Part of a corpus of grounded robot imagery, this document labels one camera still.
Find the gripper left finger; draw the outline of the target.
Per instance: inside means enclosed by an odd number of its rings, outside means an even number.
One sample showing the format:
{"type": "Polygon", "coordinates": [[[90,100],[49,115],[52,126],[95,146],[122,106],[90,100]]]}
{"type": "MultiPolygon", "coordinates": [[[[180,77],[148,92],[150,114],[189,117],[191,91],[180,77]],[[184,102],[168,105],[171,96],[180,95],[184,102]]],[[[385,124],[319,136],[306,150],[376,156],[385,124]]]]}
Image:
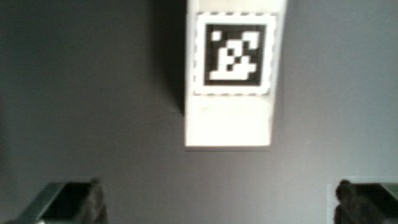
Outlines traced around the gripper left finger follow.
{"type": "Polygon", "coordinates": [[[109,224],[102,181],[51,182],[13,224],[109,224]]]}

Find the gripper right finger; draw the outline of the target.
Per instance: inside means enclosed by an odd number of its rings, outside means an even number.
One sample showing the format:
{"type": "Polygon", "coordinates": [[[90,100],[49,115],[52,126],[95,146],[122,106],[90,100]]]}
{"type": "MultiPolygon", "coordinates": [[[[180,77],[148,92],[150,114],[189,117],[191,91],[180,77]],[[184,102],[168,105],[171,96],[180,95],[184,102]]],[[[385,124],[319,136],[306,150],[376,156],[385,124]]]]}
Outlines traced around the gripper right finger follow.
{"type": "Polygon", "coordinates": [[[342,180],[333,224],[398,224],[398,183],[342,180]]]}

